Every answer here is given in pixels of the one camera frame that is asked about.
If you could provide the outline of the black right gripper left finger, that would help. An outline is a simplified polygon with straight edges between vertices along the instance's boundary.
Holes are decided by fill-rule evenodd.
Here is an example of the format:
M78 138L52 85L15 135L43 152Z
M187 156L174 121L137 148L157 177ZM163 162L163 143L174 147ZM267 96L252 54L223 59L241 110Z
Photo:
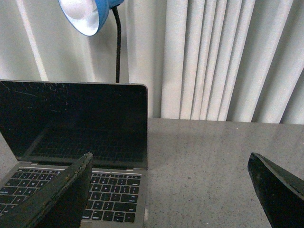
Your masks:
M78 228L85 211L93 155L87 153L27 200L1 216L2 228Z

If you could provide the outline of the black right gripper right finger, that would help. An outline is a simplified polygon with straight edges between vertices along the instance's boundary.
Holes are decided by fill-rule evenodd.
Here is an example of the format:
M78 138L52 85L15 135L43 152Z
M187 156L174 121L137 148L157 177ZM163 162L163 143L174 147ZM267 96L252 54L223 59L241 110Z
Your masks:
M258 153L251 153L247 170L271 227L302 228L304 181Z

